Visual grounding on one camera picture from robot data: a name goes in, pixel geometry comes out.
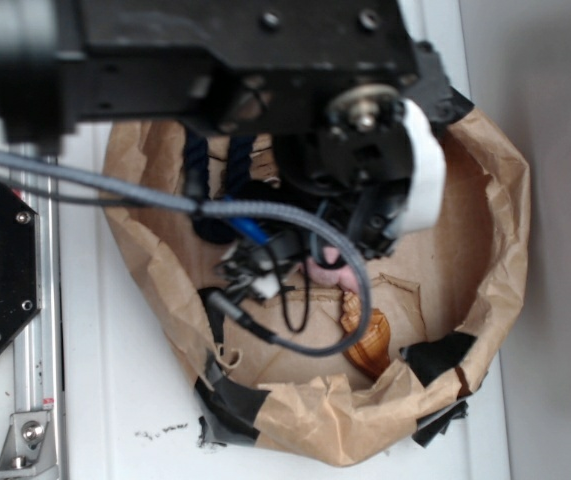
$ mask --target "black tape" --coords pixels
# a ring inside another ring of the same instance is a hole
[[[467,417],[467,402],[460,399],[453,405],[444,408],[418,421],[418,431],[412,435],[412,440],[421,447],[427,447],[439,433],[445,435],[452,420]]]
[[[452,120],[452,123],[456,123],[469,115],[469,113],[474,110],[475,105],[469,98],[454,87],[451,87],[451,89],[452,105],[454,107],[454,120]]]
[[[450,333],[433,343],[423,342],[401,348],[400,352],[424,387],[436,378],[456,367],[476,342],[476,337],[466,333]]]
[[[424,387],[461,363],[476,337],[454,332],[437,342],[417,343],[401,349],[401,355]],[[418,430],[412,439],[427,447],[439,433],[445,434],[452,420],[467,416],[467,402],[463,397],[438,412],[418,420]]]
[[[207,320],[209,321],[209,327],[212,329],[212,335],[214,336],[214,342],[216,344],[222,345],[225,341],[225,333],[223,329],[223,323],[225,322],[225,314],[216,308],[212,308],[207,303],[207,297],[212,292],[220,290],[220,288],[209,287],[201,288],[198,291],[198,295],[201,297],[201,302],[203,307],[205,307],[205,313],[207,313]]]
[[[254,428],[254,421],[269,392],[244,387],[230,380],[213,356],[207,363],[205,376],[214,390],[210,390],[200,378],[195,387],[209,427],[207,441],[253,446],[260,434]]]

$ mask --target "black strap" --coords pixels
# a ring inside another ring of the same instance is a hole
[[[204,200],[210,197],[209,191],[209,144],[205,137],[186,130],[187,136],[183,148],[183,161],[186,171],[190,172],[188,178],[193,179],[197,185],[190,186],[191,191],[200,192]],[[230,140],[227,174],[225,176],[225,191],[235,195],[250,180],[249,169],[252,164],[251,153],[256,137],[234,137]],[[236,232],[227,223],[215,218],[192,219],[192,226],[196,234],[203,240],[217,245],[225,245],[234,241]]]

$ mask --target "white tape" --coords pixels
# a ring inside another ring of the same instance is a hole
[[[427,117],[411,100],[404,100],[403,124],[409,135],[414,156],[414,174],[407,208],[399,216],[398,234],[433,227],[441,210],[445,189],[445,154],[432,135]]]

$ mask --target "wooden object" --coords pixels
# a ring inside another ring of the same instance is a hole
[[[361,315],[361,301],[353,292],[343,295],[343,315],[340,323],[347,333],[358,327]],[[378,377],[389,367],[389,342],[391,330],[383,312],[375,308],[372,317],[363,335],[363,338],[354,346],[348,348],[344,355],[361,372],[372,380]]]

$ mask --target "screw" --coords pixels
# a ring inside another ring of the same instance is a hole
[[[29,212],[19,212],[16,215],[16,221],[21,225],[27,225],[32,221],[32,214]]]
[[[383,220],[378,215],[375,215],[369,219],[369,224],[372,228],[375,228],[376,230],[380,230],[385,225],[385,220]]]
[[[265,86],[265,77],[261,75],[249,75],[243,79],[243,85],[250,90],[258,90]]]
[[[370,100],[362,100],[352,106],[349,111],[350,123],[361,133],[371,132],[376,128],[376,116],[379,107]]]
[[[238,124],[231,121],[223,122],[218,126],[218,129],[223,133],[232,133],[238,129]]]
[[[28,466],[29,464],[27,463],[27,457],[25,455],[18,455],[10,461],[10,467],[12,470],[22,470]]]
[[[43,439],[45,435],[45,428],[38,422],[31,421],[23,425],[21,429],[23,438],[28,443],[38,443]]]
[[[366,8],[365,10],[361,10],[361,13],[358,14],[358,21],[368,32],[373,32],[377,30],[381,24],[381,18],[378,16],[374,10],[370,10]]]
[[[278,30],[281,26],[281,19],[276,12],[267,11],[261,16],[261,25],[272,32]]]
[[[372,115],[371,113],[366,113],[364,115],[360,115],[357,119],[356,119],[356,130],[358,130],[361,133],[364,132],[371,132],[372,130],[374,130],[374,128],[376,128],[376,117],[374,117],[374,115]]]

